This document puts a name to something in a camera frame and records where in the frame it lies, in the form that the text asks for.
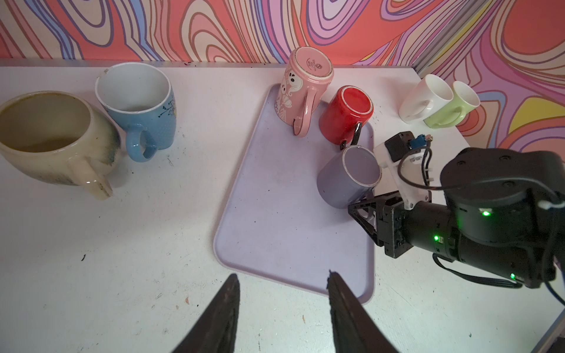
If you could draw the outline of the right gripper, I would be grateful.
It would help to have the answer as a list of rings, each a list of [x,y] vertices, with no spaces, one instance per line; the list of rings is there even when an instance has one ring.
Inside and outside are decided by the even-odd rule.
[[[411,248],[403,235],[406,210],[399,192],[369,195],[349,205],[348,214],[387,256],[396,259]]]

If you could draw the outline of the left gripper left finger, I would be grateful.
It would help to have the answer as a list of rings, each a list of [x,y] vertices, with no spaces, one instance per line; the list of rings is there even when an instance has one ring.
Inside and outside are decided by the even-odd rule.
[[[234,352],[240,299],[238,276],[231,274],[173,352]]]

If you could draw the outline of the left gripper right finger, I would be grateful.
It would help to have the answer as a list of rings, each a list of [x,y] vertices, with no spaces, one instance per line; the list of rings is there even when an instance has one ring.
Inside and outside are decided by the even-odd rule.
[[[397,352],[338,272],[327,286],[336,352]]]

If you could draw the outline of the purple grey mug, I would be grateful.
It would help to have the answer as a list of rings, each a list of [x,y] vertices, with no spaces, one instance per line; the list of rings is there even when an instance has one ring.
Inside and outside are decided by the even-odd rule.
[[[363,146],[352,145],[340,151],[322,168],[316,184],[327,204],[346,209],[369,194],[381,177],[373,152]]]

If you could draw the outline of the white mug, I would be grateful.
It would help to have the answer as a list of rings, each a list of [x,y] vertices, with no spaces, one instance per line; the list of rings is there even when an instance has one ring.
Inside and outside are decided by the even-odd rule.
[[[438,112],[453,98],[453,89],[441,77],[428,74],[404,99],[399,117],[407,124],[415,124]]]

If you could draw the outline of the light green mug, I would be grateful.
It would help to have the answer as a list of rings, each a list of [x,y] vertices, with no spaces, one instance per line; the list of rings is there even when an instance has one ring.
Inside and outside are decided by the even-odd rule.
[[[480,106],[481,100],[478,94],[466,83],[455,81],[451,88],[454,93],[453,100],[424,120],[429,128],[456,126],[468,113]]]

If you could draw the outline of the blue textured mug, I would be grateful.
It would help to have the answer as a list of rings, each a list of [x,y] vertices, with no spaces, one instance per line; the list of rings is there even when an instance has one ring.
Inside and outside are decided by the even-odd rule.
[[[175,139],[177,112],[170,79],[145,63],[120,63],[105,69],[95,94],[108,115],[126,133],[126,150],[138,163],[151,160]]]

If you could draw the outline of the beige speckled mug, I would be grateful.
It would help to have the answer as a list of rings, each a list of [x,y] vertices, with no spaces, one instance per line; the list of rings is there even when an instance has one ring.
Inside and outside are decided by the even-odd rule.
[[[121,143],[112,122],[73,94],[38,91],[1,105],[1,155],[41,182],[80,186],[106,200]]]

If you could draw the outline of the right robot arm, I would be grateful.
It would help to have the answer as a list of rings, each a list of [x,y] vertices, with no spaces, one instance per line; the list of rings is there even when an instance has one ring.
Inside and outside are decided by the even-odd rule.
[[[348,207],[387,256],[417,247],[434,262],[486,272],[469,282],[538,288],[556,279],[564,259],[564,164],[551,151],[466,148],[444,166],[438,190],[445,204],[406,209],[399,192]]]

